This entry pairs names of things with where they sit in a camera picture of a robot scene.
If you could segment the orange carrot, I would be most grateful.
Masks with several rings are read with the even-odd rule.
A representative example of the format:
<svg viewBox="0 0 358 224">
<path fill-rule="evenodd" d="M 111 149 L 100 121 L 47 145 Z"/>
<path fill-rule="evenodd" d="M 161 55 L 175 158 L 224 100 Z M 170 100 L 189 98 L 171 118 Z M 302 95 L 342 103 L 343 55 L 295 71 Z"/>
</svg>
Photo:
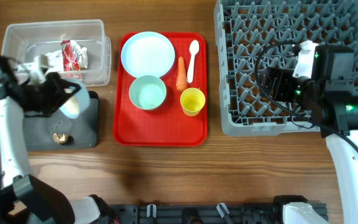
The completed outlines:
<svg viewBox="0 0 358 224">
<path fill-rule="evenodd" d="M 186 79 L 186 70 L 185 70 L 185 61 L 183 57 L 178 58 L 178 70 L 177 70 L 177 80 L 176 80 L 176 89 L 179 92 L 183 92 L 187 89 L 187 79 Z"/>
</svg>

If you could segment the red strawberry snack wrapper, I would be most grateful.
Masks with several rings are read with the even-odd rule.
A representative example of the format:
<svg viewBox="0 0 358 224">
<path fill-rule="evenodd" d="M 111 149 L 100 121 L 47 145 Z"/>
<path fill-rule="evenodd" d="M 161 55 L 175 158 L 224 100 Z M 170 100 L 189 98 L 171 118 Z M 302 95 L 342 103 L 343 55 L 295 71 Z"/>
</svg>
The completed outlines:
<svg viewBox="0 0 358 224">
<path fill-rule="evenodd" d="M 81 47 L 75 40 L 64 40 L 61 43 L 61 49 L 65 72 L 88 68 L 88 49 L 86 47 Z"/>
</svg>

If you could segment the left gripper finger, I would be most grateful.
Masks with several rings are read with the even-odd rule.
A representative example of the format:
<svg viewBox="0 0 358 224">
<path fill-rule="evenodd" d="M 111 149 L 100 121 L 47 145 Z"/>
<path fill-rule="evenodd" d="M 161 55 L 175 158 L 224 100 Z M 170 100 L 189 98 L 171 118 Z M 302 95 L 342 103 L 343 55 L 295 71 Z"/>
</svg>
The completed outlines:
<svg viewBox="0 0 358 224">
<path fill-rule="evenodd" d="M 48 112 L 52 113 L 59 110 L 64 102 L 66 102 L 73 95 L 73 93 L 63 93 L 53 98 L 48 105 Z"/>
<path fill-rule="evenodd" d="M 66 93 L 66 90 L 71 90 L 71 93 L 77 93 L 81 90 L 81 87 L 77 83 L 60 78 L 60 76 L 53 76 L 53 92 Z"/>
</svg>

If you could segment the white tissue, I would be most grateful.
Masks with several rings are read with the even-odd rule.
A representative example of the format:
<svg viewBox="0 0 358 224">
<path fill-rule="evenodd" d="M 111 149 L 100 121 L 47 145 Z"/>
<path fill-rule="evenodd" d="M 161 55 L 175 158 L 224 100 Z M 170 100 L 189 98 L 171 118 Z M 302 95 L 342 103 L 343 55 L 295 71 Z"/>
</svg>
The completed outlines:
<svg viewBox="0 0 358 224">
<path fill-rule="evenodd" d="M 63 55 L 61 50 L 49 52 L 46 56 L 48 58 L 48 64 L 51 67 L 63 67 Z"/>
</svg>

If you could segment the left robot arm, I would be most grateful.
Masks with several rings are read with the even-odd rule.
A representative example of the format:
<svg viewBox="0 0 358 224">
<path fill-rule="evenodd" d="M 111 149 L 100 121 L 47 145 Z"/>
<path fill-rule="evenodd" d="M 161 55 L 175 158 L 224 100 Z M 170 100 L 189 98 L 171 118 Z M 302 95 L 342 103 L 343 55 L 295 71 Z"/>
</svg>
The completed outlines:
<svg viewBox="0 0 358 224">
<path fill-rule="evenodd" d="M 32 173 L 29 147 L 98 140 L 98 94 L 47 66 L 44 56 L 24 65 L 28 77 L 20 82 L 12 58 L 0 55 L 0 223 L 119 223 L 101 197 L 69 200 Z"/>
</svg>

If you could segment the brown food scrap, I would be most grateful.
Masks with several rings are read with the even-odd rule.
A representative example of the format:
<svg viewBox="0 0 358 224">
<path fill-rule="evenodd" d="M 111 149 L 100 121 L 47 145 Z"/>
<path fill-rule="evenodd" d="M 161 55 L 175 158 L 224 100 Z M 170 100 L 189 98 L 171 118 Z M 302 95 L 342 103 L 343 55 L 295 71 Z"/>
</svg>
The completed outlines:
<svg viewBox="0 0 358 224">
<path fill-rule="evenodd" d="M 57 144 L 65 144 L 69 140 L 70 136 L 68 134 L 53 134 L 53 140 Z"/>
</svg>

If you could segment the green bowl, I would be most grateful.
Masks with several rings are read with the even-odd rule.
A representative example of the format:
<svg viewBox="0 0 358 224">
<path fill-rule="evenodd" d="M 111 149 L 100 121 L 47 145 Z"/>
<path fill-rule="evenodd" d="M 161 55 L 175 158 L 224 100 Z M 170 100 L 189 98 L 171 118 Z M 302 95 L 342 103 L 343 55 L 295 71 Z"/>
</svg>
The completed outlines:
<svg viewBox="0 0 358 224">
<path fill-rule="evenodd" d="M 167 87 L 159 78 L 151 75 L 136 78 L 129 88 L 129 98 L 141 110 L 154 110 L 166 99 Z"/>
</svg>

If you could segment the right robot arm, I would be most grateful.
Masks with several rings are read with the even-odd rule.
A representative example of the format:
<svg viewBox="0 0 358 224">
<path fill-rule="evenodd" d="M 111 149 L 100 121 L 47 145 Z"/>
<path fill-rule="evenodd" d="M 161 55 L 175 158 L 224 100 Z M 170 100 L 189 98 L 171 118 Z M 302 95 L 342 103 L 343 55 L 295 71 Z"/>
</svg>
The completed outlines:
<svg viewBox="0 0 358 224">
<path fill-rule="evenodd" d="M 294 70 L 267 67 L 254 75 L 260 94 L 290 115 L 320 128 L 334 162 L 345 223 L 358 223 L 358 94 L 354 51 L 341 45 L 289 42 Z"/>
</svg>

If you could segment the light blue bowl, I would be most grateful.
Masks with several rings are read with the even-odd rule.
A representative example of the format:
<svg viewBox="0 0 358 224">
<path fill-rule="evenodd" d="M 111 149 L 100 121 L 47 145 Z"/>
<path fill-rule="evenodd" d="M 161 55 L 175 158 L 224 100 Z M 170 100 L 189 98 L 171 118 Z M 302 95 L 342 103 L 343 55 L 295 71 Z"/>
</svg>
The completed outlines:
<svg viewBox="0 0 358 224">
<path fill-rule="evenodd" d="M 79 79 L 76 79 L 76 78 L 66 78 L 65 80 L 67 80 L 69 82 L 77 83 L 81 87 L 81 90 L 78 91 L 77 93 L 75 93 L 76 99 L 79 102 L 80 114 L 81 114 L 90 105 L 90 96 L 86 89 L 86 86 L 82 83 L 82 81 L 80 81 Z"/>
</svg>

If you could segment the yellow plastic cup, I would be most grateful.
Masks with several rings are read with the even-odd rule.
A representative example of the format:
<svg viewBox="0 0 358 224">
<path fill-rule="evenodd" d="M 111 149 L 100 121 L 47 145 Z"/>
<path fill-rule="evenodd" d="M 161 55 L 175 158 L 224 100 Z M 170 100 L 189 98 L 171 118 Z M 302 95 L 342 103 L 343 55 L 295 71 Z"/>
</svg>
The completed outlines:
<svg viewBox="0 0 358 224">
<path fill-rule="evenodd" d="M 198 88 L 188 88 L 180 96 L 180 104 L 187 116 L 196 116 L 205 106 L 206 97 Z"/>
</svg>

